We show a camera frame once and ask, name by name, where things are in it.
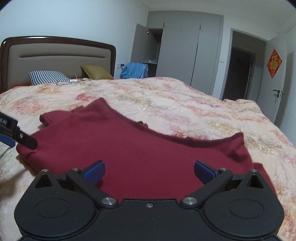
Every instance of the yellow pillow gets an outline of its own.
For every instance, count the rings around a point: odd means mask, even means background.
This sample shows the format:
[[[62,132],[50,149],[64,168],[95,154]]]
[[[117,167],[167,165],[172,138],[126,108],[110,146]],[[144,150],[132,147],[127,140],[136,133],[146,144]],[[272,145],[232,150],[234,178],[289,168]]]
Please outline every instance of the yellow pillow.
[[[92,80],[113,80],[112,75],[104,69],[103,66],[98,65],[84,65],[81,69]]]

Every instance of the bed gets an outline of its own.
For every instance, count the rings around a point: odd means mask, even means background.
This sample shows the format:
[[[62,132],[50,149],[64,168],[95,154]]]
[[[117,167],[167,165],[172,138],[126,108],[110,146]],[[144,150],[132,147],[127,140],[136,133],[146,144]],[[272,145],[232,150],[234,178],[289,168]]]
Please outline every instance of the bed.
[[[0,108],[32,134],[43,126],[39,116],[53,110],[73,110],[103,97],[124,116],[142,121],[160,133],[204,140],[244,133],[252,160],[262,163],[285,210],[279,236],[296,240],[296,149],[286,136],[249,100],[218,100],[183,82],[166,77],[89,80],[77,84],[30,84],[28,72],[56,70],[83,78],[81,65],[102,65],[114,74],[114,46],[61,37],[15,37],[0,50]],[[21,237],[14,208],[36,173],[14,148],[0,144],[0,236]]]

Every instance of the ceiling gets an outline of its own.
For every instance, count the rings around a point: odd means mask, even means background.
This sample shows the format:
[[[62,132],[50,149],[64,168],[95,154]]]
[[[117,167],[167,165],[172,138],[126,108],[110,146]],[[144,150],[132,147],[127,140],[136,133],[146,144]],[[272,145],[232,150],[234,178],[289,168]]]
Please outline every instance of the ceiling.
[[[139,0],[150,10],[191,10],[232,15],[283,33],[296,22],[287,0]]]

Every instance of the burgundy fabric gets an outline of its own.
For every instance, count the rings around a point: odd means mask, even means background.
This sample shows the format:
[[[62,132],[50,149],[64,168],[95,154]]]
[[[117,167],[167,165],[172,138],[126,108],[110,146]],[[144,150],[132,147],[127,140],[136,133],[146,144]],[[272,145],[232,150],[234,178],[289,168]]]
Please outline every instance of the burgundy fabric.
[[[196,160],[238,174],[256,168],[242,133],[214,141],[162,135],[122,116],[104,99],[72,112],[50,112],[41,120],[50,125],[32,135],[38,148],[18,145],[21,157],[37,172],[48,168],[54,174],[103,160],[106,174],[97,185],[118,200],[180,200],[202,186],[194,175]],[[272,187],[263,167],[260,171]]]

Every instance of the wooden headboard frame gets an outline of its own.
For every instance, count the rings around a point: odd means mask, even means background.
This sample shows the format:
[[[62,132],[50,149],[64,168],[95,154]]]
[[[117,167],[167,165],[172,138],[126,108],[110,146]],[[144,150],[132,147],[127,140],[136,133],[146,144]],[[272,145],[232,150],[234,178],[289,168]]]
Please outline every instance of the wooden headboard frame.
[[[11,38],[5,39],[2,42],[0,47],[0,92],[1,93],[8,89],[7,72],[8,72],[8,62],[9,62],[8,59],[9,59],[10,47],[14,45],[32,44],[32,43],[82,45],[82,46],[90,46],[90,47],[110,50],[111,52],[110,74],[114,76],[116,48],[113,45],[89,41],[89,40],[83,40],[83,39],[66,38],[66,37],[51,37],[51,36],[11,37]]]

